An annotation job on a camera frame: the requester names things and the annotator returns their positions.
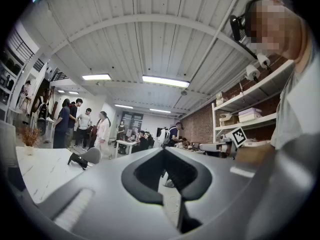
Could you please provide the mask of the person's right forearm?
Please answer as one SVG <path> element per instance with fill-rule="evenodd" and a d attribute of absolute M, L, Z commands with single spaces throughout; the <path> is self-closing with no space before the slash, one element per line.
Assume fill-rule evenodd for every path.
<path fill-rule="evenodd" d="M 235 165 L 240 169 L 256 171 L 275 151 L 275 148 L 269 143 L 253 147 L 242 146 L 236 152 Z"/>

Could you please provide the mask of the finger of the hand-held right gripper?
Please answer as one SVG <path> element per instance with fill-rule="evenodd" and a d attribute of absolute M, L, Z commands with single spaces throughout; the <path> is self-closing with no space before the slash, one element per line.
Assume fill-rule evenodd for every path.
<path fill-rule="evenodd" d="M 203 152 L 221 152 L 221 144 L 218 144 L 218 143 L 200 144 L 199 149 Z"/>

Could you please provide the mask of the grey chair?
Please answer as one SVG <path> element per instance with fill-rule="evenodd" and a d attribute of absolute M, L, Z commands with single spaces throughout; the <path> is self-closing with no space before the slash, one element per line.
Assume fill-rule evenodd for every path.
<path fill-rule="evenodd" d="M 101 162 L 102 154 L 98 148 L 92 147 L 82 154 L 82 158 L 89 163 L 96 165 Z"/>

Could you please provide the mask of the person's grey shirt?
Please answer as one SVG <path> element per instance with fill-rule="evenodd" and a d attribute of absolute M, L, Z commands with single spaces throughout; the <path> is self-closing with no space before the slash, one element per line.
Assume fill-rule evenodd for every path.
<path fill-rule="evenodd" d="M 312 42 L 303 71 L 292 66 L 276 110 L 270 144 L 277 150 L 302 134 L 320 133 L 320 48 Z"/>

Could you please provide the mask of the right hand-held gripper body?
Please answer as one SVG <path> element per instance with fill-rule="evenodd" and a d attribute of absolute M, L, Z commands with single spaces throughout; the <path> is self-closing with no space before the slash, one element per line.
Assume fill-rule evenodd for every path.
<path fill-rule="evenodd" d="M 220 152 L 226 157 L 231 156 L 234 158 L 238 148 L 246 142 L 247 137 L 244 130 L 241 127 L 238 127 L 226 134 L 222 134 L 220 140 Z"/>

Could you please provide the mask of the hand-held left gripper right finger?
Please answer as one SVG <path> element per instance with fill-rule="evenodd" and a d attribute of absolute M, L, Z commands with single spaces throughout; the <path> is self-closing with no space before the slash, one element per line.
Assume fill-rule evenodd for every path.
<path fill-rule="evenodd" d="M 164 240 L 247 240 L 251 211 L 236 201 L 251 177 L 233 171 L 243 166 L 178 148 L 164 152 L 164 164 L 175 186 L 175 193 L 166 195 L 165 201 L 178 206 L 173 223 L 177 235 Z"/>

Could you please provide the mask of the lilac flat box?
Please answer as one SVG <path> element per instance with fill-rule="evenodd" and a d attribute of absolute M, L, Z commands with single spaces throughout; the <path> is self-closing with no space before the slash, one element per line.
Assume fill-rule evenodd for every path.
<path fill-rule="evenodd" d="M 243 115 L 252 114 L 252 113 L 258 113 L 258 114 L 260 114 L 261 112 L 262 112 L 261 109 L 251 107 L 251 108 L 248 108 L 248 109 L 246 109 L 246 110 L 240 111 L 240 112 L 238 113 L 238 115 L 239 115 L 239 116 L 243 116 Z"/>

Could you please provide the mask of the dried plant in white vase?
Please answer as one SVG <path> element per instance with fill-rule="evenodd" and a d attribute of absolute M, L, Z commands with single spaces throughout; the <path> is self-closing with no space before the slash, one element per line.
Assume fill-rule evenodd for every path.
<path fill-rule="evenodd" d="M 37 143 L 40 133 L 41 131 L 38 128 L 32 128 L 28 125 L 19 129 L 19 134 L 28 156 L 33 155 L 35 150 L 34 145 Z"/>

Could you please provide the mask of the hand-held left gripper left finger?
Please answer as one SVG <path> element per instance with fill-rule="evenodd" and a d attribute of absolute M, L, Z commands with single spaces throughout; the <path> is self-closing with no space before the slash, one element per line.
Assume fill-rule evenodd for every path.
<path fill-rule="evenodd" d="M 104 160 L 82 172 L 39 204 L 39 223 L 52 240 L 171 240 L 180 236 L 163 201 L 146 203 L 148 188 L 135 175 L 135 163 L 159 155 L 149 149 Z M 129 193 L 132 188 L 136 195 Z"/>

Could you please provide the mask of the white paper roll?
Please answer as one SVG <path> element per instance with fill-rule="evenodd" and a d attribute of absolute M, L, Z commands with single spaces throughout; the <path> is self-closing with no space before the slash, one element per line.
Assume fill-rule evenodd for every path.
<path fill-rule="evenodd" d="M 256 83 L 259 82 L 259 76 L 260 76 L 260 71 L 253 65 L 249 64 L 246 67 L 246 79 L 249 81 L 255 81 Z"/>
<path fill-rule="evenodd" d="M 257 60 L 260 64 L 260 66 L 264 69 L 267 69 L 270 66 L 270 60 L 267 56 L 265 56 L 262 53 L 258 53 L 257 55 Z"/>

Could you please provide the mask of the black glass double door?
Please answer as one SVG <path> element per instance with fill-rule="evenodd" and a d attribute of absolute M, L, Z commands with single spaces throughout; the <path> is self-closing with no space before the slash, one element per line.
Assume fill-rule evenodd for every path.
<path fill-rule="evenodd" d="M 129 136 L 136 135 L 141 130 L 143 116 L 141 113 L 124 111 L 121 118 L 125 127 L 124 133 Z"/>

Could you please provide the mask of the cardboard box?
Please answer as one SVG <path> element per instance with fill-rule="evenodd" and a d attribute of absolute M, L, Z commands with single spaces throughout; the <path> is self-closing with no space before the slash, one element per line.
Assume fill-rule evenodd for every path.
<path fill-rule="evenodd" d="M 221 127 L 230 126 L 239 123 L 239 116 L 231 113 L 222 113 L 219 118 Z"/>

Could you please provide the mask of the white shelving rack with boxes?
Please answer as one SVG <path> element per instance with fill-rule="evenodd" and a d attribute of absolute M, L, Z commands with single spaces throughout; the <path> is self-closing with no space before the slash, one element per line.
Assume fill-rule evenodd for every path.
<path fill-rule="evenodd" d="M 273 71 L 264 79 L 255 83 L 247 90 L 242 90 L 235 97 L 215 106 L 212 104 L 212 121 L 213 121 L 213 141 L 217 141 L 221 134 L 241 127 L 245 131 L 251 129 L 263 128 L 276 123 L 276 113 L 271 112 L 268 108 L 263 108 L 260 117 L 243 122 L 232 123 L 230 125 L 220 125 L 217 114 L 238 115 L 239 112 L 250 108 L 257 108 L 259 104 L 277 97 L 282 92 L 284 85 L 291 74 L 290 67 L 293 65 L 292 60 L 283 63 L 279 68 Z"/>

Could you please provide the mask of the white flat box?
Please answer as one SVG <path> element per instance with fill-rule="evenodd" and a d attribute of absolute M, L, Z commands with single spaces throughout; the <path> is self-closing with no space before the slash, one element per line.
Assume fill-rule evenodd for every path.
<path fill-rule="evenodd" d="M 251 114 L 243 114 L 243 115 L 239 115 L 238 119 L 240 123 L 244 123 L 244 122 L 248 122 L 248 121 L 253 121 L 256 119 L 261 118 L 262 116 L 259 113 L 251 113 Z"/>

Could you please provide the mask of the white desk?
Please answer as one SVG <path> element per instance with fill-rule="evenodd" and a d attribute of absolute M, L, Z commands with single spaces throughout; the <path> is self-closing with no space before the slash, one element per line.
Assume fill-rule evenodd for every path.
<path fill-rule="evenodd" d="M 124 140 L 117 140 L 116 141 L 116 149 L 115 149 L 115 158 L 118 157 L 119 154 L 119 145 L 125 145 L 128 148 L 128 154 L 132 154 L 132 149 L 136 146 L 138 142 L 136 141 L 124 141 Z"/>

